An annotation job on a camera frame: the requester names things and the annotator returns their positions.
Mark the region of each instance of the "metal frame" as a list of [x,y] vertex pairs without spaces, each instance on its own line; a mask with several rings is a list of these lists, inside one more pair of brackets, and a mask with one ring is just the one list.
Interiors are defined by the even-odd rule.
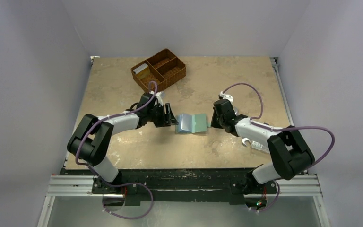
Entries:
[[[291,125],[293,124],[293,119],[290,113],[290,108],[287,103],[287,99],[285,96],[285,92],[282,86],[282,82],[280,80],[280,75],[278,71],[278,63],[277,58],[270,58],[272,62],[272,67],[274,68],[275,75],[279,84],[280,92],[283,98],[283,102],[285,104],[286,113]],[[63,167],[66,166],[68,161],[68,154],[66,155],[66,159]],[[327,213],[325,211],[325,206],[322,198],[322,191],[320,188],[320,184],[318,181],[318,177],[316,175],[308,175],[308,172],[304,172],[305,175],[300,175],[294,177],[290,181],[286,180],[278,180],[277,182],[280,185],[280,194],[279,196],[312,196],[314,199],[315,210],[318,214],[320,224],[322,227],[330,227],[330,221],[328,219]],[[38,227],[46,227],[49,222],[49,218],[51,215],[52,207],[55,202],[55,198],[57,196],[65,196],[65,197],[85,197],[85,196],[99,196],[99,197],[122,197],[120,194],[92,194],[91,189],[93,187],[93,176],[87,175],[58,175],[52,176],[49,181],[48,191],[45,197],[43,209],[40,215],[40,219],[38,221]],[[260,194],[249,194],[244,197],[260,197]]]

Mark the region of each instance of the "gray wall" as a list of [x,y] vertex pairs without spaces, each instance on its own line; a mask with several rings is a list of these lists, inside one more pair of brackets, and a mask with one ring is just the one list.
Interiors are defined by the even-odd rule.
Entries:
[[0,0],[0,226],[36,226],[88,71],[60,0]]
[[63,0],[90,55],[278,56],[310,0]]
[[[280,55],[296,125],[324,125],[336,146],[315,170],[333,226],[363,226],[363,0],[313,0]],[[305,134],[319,157],[326,133]]]

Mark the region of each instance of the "brown basket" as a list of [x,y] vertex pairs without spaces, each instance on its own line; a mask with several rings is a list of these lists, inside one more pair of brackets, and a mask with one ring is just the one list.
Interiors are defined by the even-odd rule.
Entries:
[[[143,79],[139,79],[133,70],[144,63],[148,65],[150,74]],[[131,73],[135,82],[145,92],[149,92],[148,83],[152,80],[158,84],[158,91],[163,91],[186,76],[186,65],[170,50],[164,49],[131,68]]]

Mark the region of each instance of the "beige table surface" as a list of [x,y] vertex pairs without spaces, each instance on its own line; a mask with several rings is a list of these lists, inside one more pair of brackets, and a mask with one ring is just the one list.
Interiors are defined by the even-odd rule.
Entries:
[[[95,58],[81,104],[78,120],[85,114],[106,116],[129,108],[139,101],[143,90],[133,80],[130,68],[146,58]],[[164,102],[175,115],[206,113],[210,122],[218,94],[237,82],[252,84],[260,92],[264,113],[260,122],[288,126],[283,99],[269,57],[180,57],[187,76],[165,90]],[[241,114],[259,115],[256,93],[236,86],[227,93]],[[180,135],[174,126],[155,128],[149,122],[137,129],[112,136],[107,156],[124,168],[227,168],[256,167],[270,161],[262,151],[241,145],[241,138],[221,129]],[[67,169],[83,169],[69,155]]]

